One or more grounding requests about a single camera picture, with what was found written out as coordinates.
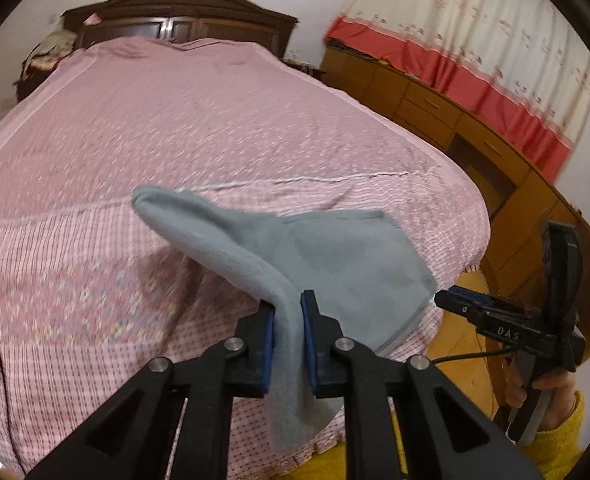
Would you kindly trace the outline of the grey fleece pants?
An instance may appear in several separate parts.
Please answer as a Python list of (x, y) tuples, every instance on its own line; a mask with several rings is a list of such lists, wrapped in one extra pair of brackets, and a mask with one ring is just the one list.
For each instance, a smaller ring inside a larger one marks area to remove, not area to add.
[(307, 444), (341, 408), (315, 399), (307, 385), (301, 293), (313, 290), (345, 335), (382, 354), (417, 327), (437, 289), (405, 231), (381, 210), (277, 216), (158, 186), (136, 188), (132, 207), (173, 248), (274, 306), (267, 412), (270, 445), (280, 454)]

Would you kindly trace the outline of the yellow floor mat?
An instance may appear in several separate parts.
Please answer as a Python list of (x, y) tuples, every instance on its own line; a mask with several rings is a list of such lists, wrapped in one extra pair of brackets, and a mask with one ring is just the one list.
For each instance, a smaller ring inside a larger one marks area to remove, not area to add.
[(280, 458), (270, 479), (347, 478), (345, 412), (340, 410), (309, 443)]

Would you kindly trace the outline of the wooden drawer cabinet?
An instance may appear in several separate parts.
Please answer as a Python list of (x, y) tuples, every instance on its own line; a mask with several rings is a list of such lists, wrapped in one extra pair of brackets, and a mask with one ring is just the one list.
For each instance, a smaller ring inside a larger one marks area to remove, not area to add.
[(496, 295), (540, 306), (543, 230), (550, 221), (575, 228), (583, 255), (575, 304), (590, 356), (590, 226), (583, 214), (499, 133), (417, 78), (336, 41), (325, 46), (321, 72), (325, 84), (432, 144), (477, 185), (491, 221), (481, 269)]

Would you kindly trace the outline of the pink floral bedspread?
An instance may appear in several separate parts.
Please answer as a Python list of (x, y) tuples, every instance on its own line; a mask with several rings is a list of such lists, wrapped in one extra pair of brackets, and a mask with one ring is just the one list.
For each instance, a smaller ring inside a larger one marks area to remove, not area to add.
[(257, 307), (138, 218), (141, 185), (280, 216), (383, 210), (442, 287), (490, 238), (451, 159), (257, 44), (77, 51), (0, 122), (0, 462), (15, 474), (154, 356), (199, 356)]

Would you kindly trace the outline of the cream and red curtain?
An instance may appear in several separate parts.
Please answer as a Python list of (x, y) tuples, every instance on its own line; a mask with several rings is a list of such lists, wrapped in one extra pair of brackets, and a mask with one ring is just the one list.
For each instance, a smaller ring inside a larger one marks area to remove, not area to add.
[(590, 114), (590, 52), (550, 0), (349, 0), (327, 39), (474, 113), (549, 181)]

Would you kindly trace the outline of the dark wooden headboard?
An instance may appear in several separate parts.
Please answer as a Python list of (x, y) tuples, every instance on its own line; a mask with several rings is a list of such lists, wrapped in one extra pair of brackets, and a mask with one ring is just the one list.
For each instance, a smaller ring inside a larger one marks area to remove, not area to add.
[(75, 47), (89, 48), (117, 37), (146, 37), (183, 44), (202, 38), (255, 42), (284, 55), (295, 16), (248, 0), (106, 0), (62, 14)]

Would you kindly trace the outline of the pile of clothes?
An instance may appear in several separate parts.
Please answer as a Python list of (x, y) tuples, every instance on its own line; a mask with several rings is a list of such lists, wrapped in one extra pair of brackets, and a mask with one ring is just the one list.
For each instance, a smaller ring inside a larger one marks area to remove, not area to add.
[(51, 32), (41, 41), (22, 63), (22, 72), (15, 81), (18, 102), (33, 93), (58, 67), (59, 63), (74, 51), (77, 35), (67, 29)]

